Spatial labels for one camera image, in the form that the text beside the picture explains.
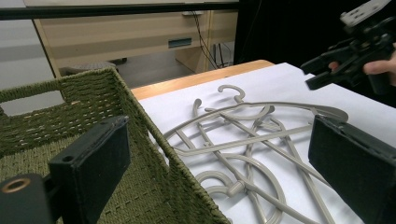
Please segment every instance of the black cable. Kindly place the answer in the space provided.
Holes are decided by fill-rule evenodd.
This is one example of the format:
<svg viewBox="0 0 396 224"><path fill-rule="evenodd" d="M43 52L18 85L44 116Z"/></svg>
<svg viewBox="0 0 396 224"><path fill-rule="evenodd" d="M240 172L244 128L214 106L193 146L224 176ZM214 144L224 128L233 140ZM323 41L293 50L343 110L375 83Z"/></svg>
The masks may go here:
<svg viewBox="0 0 396 224"><path fill-rule="evenodd" d="M226 44L224 44L224 43L222 43L222 45L224 45L227 49L228 49L228 53L229 53L229 60L228 60L228 62L227 62L227 64L228 64L228 66L230 66L230 65L232 65L231 64L231 49L226 45Z"/></svg>
<svg viewBox="0 0 396 224"><path fill-rule="evenodd" d="M218 55L216 55L216 50L216 45L213 45L213 58L215 60L215 64L218 64Z"/></svg>
<svg viewBox="0 0 396 224"><path fill-rule="evenodd" d="M222 52L221 52L221 44L219 44L219 51L220 51L221 67L224 67L224 61L222 59Z"/></svg>
<svg viewBox="0 0 396 224"><path fill-rule="evenodd" d="M204 39L202 38L202 35L201 35L201 28L200 28L198 16L197 16L197 14L195 13L195 11L192 11L192 15L193 15L193 17L194 17L194 19L195 19L195 24L196 24L196 26L197 26L198 36L199 36L199 44L200 44L200 46L201 46L202 53L206 56L206 58L209 60L209 62L212 64L212 66L213 66L215 69L218 69L217 65L214 65L214 64L213 64L213 62L214 62L215 60L213 59L213 56L212 56L212 54L210 53L210 50L209 50L209 48L207 47L207 45L206 45ZM204 46L202 45L202 43L204 43L205 48L206 48L207 52L209 53L210 57L206 54L206 52L205 52L205 50L204 50Z"/></svg>

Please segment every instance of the floor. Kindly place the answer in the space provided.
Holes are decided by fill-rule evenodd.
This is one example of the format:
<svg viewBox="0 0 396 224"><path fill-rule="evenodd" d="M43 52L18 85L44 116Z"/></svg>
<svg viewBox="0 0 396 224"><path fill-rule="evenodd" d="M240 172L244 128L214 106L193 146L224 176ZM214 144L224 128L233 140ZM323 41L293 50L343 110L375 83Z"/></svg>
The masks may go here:
<svg viewBox="0 0 396 224"><path fill-rule="evenodd" d="M221 67L221 56L224 66L233 64L233 42L222 43L220 47L221 54L219 46L216 46L216 50L211 50L211 55L213 58L216 57L219 67ZM175 59L175 52L172 50L130 57L125 63L121 61L114 63L117 65L121 77L131 89L194 74Z"/></svg>

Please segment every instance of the wooden cabinet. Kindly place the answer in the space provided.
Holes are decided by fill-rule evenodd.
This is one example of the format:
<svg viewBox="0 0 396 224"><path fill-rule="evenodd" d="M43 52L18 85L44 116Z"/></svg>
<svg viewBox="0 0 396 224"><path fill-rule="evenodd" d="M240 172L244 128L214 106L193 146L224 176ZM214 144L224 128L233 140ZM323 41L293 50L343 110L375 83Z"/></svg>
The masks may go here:
<svg viewBox="0 0 396 224"><path fill-rule="evenodd" d="M198 20L208 46L234 40L236 11L203 11ZM195 19L181 12L44 19L35 26L56 76L71 65L165 50L176 50L177 59L195 72L208 67ZM170 41L180 46L170 47Z"/></svg>

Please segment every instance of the black curtain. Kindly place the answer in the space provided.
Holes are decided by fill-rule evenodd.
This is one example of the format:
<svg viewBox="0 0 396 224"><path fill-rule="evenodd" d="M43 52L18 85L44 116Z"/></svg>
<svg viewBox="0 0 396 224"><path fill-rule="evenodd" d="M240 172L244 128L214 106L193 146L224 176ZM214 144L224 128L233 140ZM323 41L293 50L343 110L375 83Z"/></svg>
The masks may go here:
<svg viewBox="0 0 396 224"><path fill-rule="evenodd" d="M235 63L267 60L300 67L328 47L349 36L340 21L365 0L245 0L239 11L235 37ZM396 16L396 0L378 12L379 19ZM374 95L368 81L356 87L339 85L387 105L396 106L396 90L386 96Z"/></svg>

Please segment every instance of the finger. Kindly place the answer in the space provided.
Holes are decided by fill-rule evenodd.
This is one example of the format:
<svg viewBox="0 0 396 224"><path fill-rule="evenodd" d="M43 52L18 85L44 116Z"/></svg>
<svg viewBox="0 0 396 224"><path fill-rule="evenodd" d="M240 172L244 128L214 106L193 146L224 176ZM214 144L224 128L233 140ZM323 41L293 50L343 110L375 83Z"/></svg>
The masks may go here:
<svg viewBox="0 0 396 224"><path fill-rule="evenodd" d="M329 63L329 68L332 69L332 71L334 71L335 69L337 69L339 65L340 64L338 62L331 62Z"/></svg>
<svg viewBox="0 0 396 224"><path fill-rule="evenodd" d="M391 61L375 61L363 66L365 74L376 75L386 72L396 72L396 64Z"/></svg>

